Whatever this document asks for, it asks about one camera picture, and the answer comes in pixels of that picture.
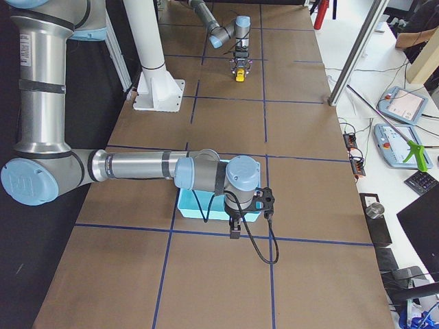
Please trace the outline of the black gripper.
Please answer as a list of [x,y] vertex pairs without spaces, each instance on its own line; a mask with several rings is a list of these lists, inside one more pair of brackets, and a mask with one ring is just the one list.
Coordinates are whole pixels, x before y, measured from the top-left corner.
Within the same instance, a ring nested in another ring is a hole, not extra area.
[[227,213],[230,217],[230,239],[239,239],[241,236],[241,213],[238,210],[228,208]]
[[233,59],[230,60],[230,72],[236,76],[237,68],[245,68],[245,76],[251,71],[252,60],[249,60],[249,52],[247,50],[234,50]]

